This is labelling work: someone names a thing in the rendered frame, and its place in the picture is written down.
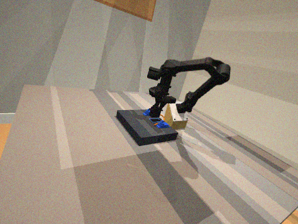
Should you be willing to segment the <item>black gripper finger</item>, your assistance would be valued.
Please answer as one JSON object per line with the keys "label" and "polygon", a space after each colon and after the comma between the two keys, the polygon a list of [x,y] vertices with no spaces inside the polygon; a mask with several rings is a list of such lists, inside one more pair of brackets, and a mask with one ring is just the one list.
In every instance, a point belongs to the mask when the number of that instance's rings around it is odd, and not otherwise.
{"label": "black gripper finger", "polygon": [[160,104],[160,99],[162,99],[161,96],[155,97],[155,103],[157,104],[157,106],[159,106]]}
{"label": "black gripper finger", "polygon": [[164,102],[162,99],[160,99],[160,107],[159,110],[161,110],[167,103]]}

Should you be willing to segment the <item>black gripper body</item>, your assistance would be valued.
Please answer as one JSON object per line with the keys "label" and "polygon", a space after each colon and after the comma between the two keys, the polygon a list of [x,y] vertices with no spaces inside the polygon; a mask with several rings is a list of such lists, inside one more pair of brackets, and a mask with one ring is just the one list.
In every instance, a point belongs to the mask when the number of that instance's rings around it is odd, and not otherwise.
{"label": "black gripper body", "polygon": [[169,90],[169,88],[171,88],[170,84],[164,84],[162,82],[160,82],[158,84],[160,87],[161,86],[163,87],[163,96],[161,96],[162,100],[168,104],[175,104],[176,99],[172,96],[167,96],[167,95],[169,95],[168,90]]}

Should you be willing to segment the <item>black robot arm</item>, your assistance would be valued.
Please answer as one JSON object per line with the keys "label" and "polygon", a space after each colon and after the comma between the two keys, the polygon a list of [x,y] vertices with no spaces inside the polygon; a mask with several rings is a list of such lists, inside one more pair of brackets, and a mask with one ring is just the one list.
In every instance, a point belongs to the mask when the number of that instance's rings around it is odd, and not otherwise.
{"label": "black robot arm", "polygon": [[[215,67],[217,68],[215,69]],[[189,91],[185,95],[183,103],[176,104],[178,113],[185,113],[186,111],[189,113],[192,112],[192,108],[197,103],[197,100],[205,95],[205,93],[215,86],[222,85],[229,81],[230,66],[228,64],[220,60],[215,60],[212,57],[181,62],[177,60],[166,60],[160,69],[150,67],[147,78],[156,81],[161,78],[160,82],[170,84],[172,76],[176,77],[177,73],[195,70],[205,70],[211,75],[211,78],[194,92]],[[157,86],[149,88],[149,94],[153,98],[163,96],[163,87],[157,84]]]}

